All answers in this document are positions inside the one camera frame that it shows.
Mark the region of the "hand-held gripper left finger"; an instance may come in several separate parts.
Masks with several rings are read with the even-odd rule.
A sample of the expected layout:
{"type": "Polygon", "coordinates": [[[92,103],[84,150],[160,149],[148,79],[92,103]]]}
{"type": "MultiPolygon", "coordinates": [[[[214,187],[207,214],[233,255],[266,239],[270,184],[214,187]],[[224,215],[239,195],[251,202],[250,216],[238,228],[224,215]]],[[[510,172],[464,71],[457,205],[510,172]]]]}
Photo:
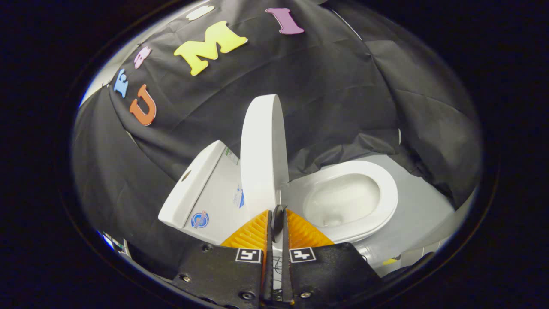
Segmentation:
{"type": "Polygon", "coordinates": [[[221,308],[265,307],[273,300],[271,221],[272,211],[266,210],[221,245],[192,245],[172,285],[221,308]]]}

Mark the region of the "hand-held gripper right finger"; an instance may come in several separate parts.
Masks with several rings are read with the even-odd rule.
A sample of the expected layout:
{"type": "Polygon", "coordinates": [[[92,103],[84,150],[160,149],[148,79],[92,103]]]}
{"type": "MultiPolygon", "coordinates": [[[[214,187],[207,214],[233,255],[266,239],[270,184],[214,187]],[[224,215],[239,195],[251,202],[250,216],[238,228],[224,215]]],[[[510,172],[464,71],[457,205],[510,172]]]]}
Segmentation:
{"type": "Polygon", "coordinates": [[[351,243],[333,243],[288,209],[282,220],[283,303],[348,303],[381,286],[380,276],[351,243]]]}

